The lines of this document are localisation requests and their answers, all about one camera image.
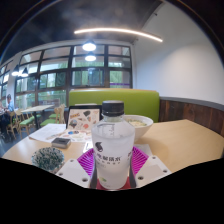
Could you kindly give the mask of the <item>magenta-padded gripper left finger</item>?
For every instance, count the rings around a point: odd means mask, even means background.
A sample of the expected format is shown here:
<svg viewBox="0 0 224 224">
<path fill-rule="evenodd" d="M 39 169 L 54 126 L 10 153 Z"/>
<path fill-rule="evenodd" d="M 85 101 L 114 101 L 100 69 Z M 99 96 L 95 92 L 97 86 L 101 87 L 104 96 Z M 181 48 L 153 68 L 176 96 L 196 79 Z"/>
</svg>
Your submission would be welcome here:
<svg viewBox="0 0 224 224">
<path fill-rule="evenodd" d="M 69 159 L 56 175 L 83 188 L 89 188 L 94 168 L 94 151 L 90 149 L 78 159 Z"/>
</svg>

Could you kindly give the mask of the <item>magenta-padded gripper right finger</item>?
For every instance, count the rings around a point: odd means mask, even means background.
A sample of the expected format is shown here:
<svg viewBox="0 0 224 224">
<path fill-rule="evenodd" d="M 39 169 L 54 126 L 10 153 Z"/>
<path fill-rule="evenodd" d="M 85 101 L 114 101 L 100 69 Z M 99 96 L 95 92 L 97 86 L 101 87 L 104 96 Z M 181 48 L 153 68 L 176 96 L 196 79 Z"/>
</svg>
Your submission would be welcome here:
<svg viewBox="0 0 224 224">
<path fill-rule="evenodd" d="M 171 171 L 155 155 L 148 155 L 138 147 L 133 148 L 129 182 L 132 188 L 140 188 L 157 181 Z"/>
</svg>

